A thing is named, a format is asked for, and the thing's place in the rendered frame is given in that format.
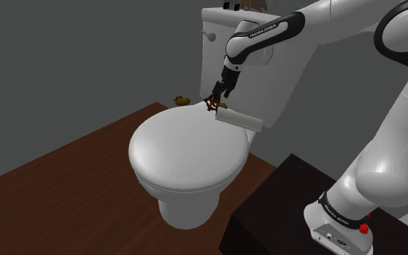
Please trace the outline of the dark brown tangled object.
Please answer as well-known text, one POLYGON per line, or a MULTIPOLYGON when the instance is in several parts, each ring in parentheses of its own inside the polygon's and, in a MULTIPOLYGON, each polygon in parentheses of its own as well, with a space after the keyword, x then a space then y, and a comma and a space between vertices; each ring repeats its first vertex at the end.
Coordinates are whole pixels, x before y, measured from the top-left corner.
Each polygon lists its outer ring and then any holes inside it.
POLYGON ((212 94, 204 99, 204 103, 207 105, 207 110, 209 112, 217 112, 219 108, 218 104, 220 103, 220 97, 212 94))

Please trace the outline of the white paper roll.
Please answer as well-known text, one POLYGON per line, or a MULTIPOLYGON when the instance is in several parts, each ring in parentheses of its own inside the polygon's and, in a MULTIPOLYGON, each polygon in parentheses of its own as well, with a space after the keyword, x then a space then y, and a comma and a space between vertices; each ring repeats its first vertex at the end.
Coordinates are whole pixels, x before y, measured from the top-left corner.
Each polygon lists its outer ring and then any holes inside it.
POLYGON ((256 133, 260 133, 262 130, 261 119, 233 111, 232 109, 219 108, 215 119, 247 130, 252 130, 256 133))

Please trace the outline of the white toilet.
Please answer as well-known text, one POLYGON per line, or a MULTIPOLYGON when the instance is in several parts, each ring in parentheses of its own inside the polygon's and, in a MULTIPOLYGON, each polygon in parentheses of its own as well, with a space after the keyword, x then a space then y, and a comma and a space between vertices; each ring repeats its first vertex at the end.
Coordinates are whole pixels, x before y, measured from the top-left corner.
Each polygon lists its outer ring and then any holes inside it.
MULTIPOLYGON (((292 38, 251 54, 223 112, 272 127, 316 48, 315 42, 292 38)), ((242 170, 254 136, 253 130, 217 120, 199 102, 144 121, 130 139, 129 160, 165 222, 187 230, 211 217, 220 193, 242 170)))

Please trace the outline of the black and white object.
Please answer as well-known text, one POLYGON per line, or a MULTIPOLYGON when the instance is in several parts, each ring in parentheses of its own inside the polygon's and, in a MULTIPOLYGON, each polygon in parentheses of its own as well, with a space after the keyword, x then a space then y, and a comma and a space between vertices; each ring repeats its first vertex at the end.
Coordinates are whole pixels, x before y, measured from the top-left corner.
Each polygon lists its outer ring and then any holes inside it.
POLYGON ((241 7, 241 2, 243 0, 223 0, 223 9, 232 9, 238 11, 241 7))

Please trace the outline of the brown wicker object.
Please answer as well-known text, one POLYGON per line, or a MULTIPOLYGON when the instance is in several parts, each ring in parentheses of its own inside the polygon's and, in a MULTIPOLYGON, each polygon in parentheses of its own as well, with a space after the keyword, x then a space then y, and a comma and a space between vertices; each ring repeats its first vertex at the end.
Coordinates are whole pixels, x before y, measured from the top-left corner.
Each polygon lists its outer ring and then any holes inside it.
POLYGON ((242 0, 240 8, 243 10, 256 10, 258 12, 267 11, 266 0, 242 0))

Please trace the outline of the dark robot stand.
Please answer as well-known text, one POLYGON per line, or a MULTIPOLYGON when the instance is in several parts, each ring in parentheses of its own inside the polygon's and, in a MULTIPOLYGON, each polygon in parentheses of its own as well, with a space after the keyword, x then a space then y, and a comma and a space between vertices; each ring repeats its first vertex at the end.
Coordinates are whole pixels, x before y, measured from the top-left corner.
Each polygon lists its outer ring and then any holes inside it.
POLYGON ((219 245, 222 255, 336 255, 313 238, 304 208, 327 191, 342 215, 354 205, 371 203, 357 190, 348 172, 334 181, 295 155, 290 155, 232 213, 219 245))

